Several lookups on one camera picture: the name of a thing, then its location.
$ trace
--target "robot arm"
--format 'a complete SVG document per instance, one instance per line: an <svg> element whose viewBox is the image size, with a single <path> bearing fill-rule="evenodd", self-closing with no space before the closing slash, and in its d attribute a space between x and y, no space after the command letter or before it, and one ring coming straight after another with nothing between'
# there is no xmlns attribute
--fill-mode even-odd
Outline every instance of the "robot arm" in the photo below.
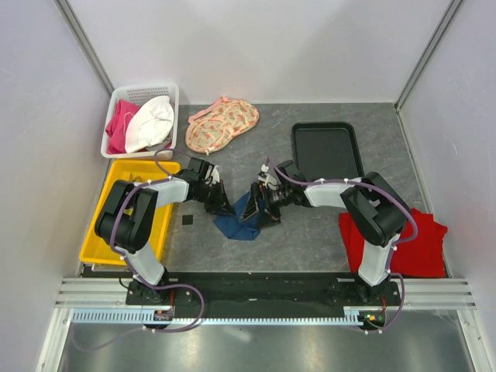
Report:
<svg viewBox="0 0 496 372"><path fill-rule="evenodd" d="M126 196L135 188L129 181L116 181L95 223L97 236L110 244L117 214ZM153 254L150 243L155 209L170 203L196 200L215 215L234 215L216 166L191 158L189 165L164 182L140 188L132 197L115 235L115 251L136 272L137 279L152 285L165 285L168 272Z"/></svg>
<svg viewBox="0 0 496 372"><path fill-rule="evenodd" d="M277 168L296 181L306 181L291 160L279 164ZM261 213L257 227L278 224L281 222L280 207L289 204L345 208L365 239L358 274L370 287L379 285L388 277L392 243L399 238L407 222L405 215L393 203L377 192L351 184L322 183L306 186L293 184L279 174L277 176L280 184L276 184L275 179L267 172L268 167L262 166L257 182L252 184L250 200L242 214L243 220ZM405 202L378 173L370 172L354 181L381 188L408 210Z"/></svg>

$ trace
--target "pink cloth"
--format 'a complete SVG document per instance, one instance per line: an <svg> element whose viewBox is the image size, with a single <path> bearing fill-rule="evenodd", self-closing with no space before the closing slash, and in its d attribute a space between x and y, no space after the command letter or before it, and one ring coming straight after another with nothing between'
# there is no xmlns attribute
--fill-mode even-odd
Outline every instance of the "pink cloth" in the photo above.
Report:
<svg viewBox="0 0 496 372"><path fill-rule="evenodd" d="M127 126L138 110L140 110L139 106L119 99L115 107L115 114L105 128L110 137L107 153L126 153Z"/></svg>

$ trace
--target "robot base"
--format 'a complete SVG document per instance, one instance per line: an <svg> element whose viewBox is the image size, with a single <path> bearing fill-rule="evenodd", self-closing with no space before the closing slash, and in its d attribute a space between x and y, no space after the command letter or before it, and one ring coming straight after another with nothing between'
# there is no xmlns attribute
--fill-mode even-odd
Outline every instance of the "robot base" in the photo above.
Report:
<svg viewBox="0 0 496 372"><path fill-rule="evenodd" d="M343 316L347 306L400 304L398 285L386 280L370 288L352 273L169 273L170 283L195 286L205 298L206 319L320 318ZM129 284L127 305L170 305L171 294ZM195 318L196 295L174 290L174 314Z"/></svg>

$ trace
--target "white wall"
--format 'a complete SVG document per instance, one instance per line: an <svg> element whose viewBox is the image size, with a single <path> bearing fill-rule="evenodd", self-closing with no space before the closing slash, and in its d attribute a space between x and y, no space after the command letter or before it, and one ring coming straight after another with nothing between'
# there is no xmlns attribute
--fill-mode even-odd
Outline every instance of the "white wall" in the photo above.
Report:
<svg viewBox="0 0 496 372"><path fill-rule="evenodd" d="M469 280L496 346L496 2L464 2L404 117L445 254Z"/></svg>
<svg viewBox="0 0 496 372"><path fill-rule="evenodd" d="M393 102L449 0L70 0L115 86L181 100Z"/></svg>
<svg viewBox="0 0 496 372"><path fill-rule="evenodd" d="M0 370L32 372L101 186L107 94L51 0L0 2Z"/></svg>

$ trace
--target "pink strap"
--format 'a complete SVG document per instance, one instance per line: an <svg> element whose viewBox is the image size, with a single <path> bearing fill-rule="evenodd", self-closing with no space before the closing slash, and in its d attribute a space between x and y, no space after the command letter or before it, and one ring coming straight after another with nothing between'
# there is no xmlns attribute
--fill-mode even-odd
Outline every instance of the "pink strap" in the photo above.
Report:
<svg viewBox="0 0 496 372"><path fill-rule="evenodd" d="M190 125L191 124L194 124L196 119L201 118L203 115L208 114L211 110L213 110L214 108L216 108L221 103L227 103L227 102L229 102L229 99L226 96L222 96L217 101L215 101L213 105L211 105L207 109L201 110L200 112L197 112L193 116L190 116L189 119L188 119L188 122L190 123Z"/></svg>

